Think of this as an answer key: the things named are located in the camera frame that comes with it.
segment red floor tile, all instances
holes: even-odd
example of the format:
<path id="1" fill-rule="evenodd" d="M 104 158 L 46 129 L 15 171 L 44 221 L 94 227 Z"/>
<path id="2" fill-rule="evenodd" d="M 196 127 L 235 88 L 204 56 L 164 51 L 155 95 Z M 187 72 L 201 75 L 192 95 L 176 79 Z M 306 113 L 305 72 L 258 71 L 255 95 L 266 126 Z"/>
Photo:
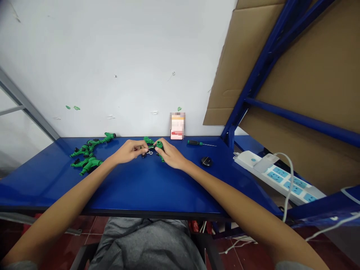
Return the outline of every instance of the red floor tile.
<path id="1" fill-rule="evenodd" d="M 102 234 L 89 234 L 89 237 L 86 240 L 86 245 L 99 243 L 101 240 Z"/>
<path id="2" fill-rule="evenodd" d="M 297 232 L 302 238 L 306 239 L 310 236 L 312 236 L 314 233 L 317 233 L 319 229 L 315 226 L 307 226 L 307 227 L 301 227 L 294 229 L 295 232 Z M 320 241 L 326 241 L 330 242 L 330 239 L 326 237 L 325 234 L 319 234 L 315 238 L 311 240 L 320 240 Z"/>
<path id="3" fill-rule="evenodd" d="M 0 261 L 20 239 L 21 231 L 0 233 Z"/>
<path id="4" fill-rule="evenodd" d="M 109 217 L 97 216 L 94 225 L 91 229 L 91 234 L 103 234 L 105 225 L 108 222 Z"/>
<path id="5" fill-rule="evenodd" d="M 232 242 L 230 239 L 218 239 L 215 240 L 215 243 L 219 252 L 223 252 L 232 246 Z M 227 254 L 221 254 L 220 256 L 226 270 L 243 269 L 234 249 L 231 249 Z"/>
<path id="6" fill-rule="evenodd" d="M 324 260 L 330 270 L 360 270 L 337 246 L 331 242 L 309 241 L 312 248 Z"/>
<path id="7" fill-rule="evenodd" d="M 240 241 L 236 245 L 239 246 L 244 242 Z M 260 244 L 246 244 L 243 247 L 236 247 L 236 253 L 244 270 L 270 270 L 274 269 L 274 263 L 265 249 Z"/>
<path id="8" fill-rule="evenodd" d="M 80 247 L 85 245 L 87 236 L 63 234 L 47 253 L 40 270 L 69 270 Z"/>
<path id="9" fill-rule="evenodd" d="M 89 233 L 96 216 L 78 216 L 70 226 L 72 229 L 82 229 L 82 233 Z"/>

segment white wall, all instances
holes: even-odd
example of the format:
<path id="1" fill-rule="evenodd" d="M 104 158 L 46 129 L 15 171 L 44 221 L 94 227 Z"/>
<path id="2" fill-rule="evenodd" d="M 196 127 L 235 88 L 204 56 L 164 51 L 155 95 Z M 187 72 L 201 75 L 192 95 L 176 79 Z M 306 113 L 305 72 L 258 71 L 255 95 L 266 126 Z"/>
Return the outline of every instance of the white wall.
<path id="1" fill-rule="evenodd" d="M 0 87 L 0 111 L 16 104 Z M 0 178 L 28 161 L 52 141 L 23 112 L 0 116 Z"/>
<path id="2" fill-rule="evenodd" d="M 237 0 L 9 1 L 0 66 L 60 136 L 165 136 L 178 107 L 186 135 L 223 130 L 203 119 Z"/>

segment screwdriver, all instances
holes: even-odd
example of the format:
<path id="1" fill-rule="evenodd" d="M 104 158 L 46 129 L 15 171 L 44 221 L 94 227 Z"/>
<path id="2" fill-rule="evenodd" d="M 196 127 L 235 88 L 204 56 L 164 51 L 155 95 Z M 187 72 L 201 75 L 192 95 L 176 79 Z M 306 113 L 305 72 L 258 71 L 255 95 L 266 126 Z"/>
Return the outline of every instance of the screwdriver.
<path id="1" fill-rule="evenodd" d="M 187 144 L 191 145 L 208 145 L 208 146 L 217 146 L 217 145 L 211 145 L 211 144 L 203 144 L 202 142 L 194 141 L 194 140 L 187 140 Z"/>

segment blue shelf frame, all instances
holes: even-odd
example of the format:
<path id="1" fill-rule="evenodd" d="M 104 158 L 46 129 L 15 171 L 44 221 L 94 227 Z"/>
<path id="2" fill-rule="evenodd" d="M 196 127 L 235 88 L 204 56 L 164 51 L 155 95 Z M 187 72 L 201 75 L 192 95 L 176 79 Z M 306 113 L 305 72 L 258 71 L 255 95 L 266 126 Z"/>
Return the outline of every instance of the blue shelf frame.
<path id="1" fill-rule="evenodd" d="M 319 0 L 311 8 L 309 8 L 311 0 L 288 0 L 286 2 L 221 134 L 221 138 L 229 148 L 234 150 L 234 131 L 251 106 L 262 108 L 350 145 L 360 147 L 360 134 L 358 133 L 255 99 L 280 56 L 333 2 L 334 0 Z M 360 198 L 360 185 L 347 191 L 352 196 Z M 323 225 L 324 223 L 330 225 L 348 217 L 351 212 L 358 211 L 360 211 L 359 204 L 350 200 L 343 193 L 337 192 L 290 209 L 288 223 L 296 227 Z M 330 219 L 334 216 L 339 219 L 337 221 Z M 357 226 L 359 221 L 354 220 L 348 225 Z M 228 235 L 241 234 L 241 231 L 230 230 L 226 233 Z"/>

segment gray pants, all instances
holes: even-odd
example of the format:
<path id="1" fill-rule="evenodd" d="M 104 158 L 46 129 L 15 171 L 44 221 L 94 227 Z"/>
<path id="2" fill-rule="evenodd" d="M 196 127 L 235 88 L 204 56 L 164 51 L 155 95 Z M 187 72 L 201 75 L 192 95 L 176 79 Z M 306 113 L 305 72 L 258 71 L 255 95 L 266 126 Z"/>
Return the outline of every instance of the gray pants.
<path id="1" fill-rule="evenodd" d="M 205 269 L 185 220 L 111 217 L 89 270 Z"/>

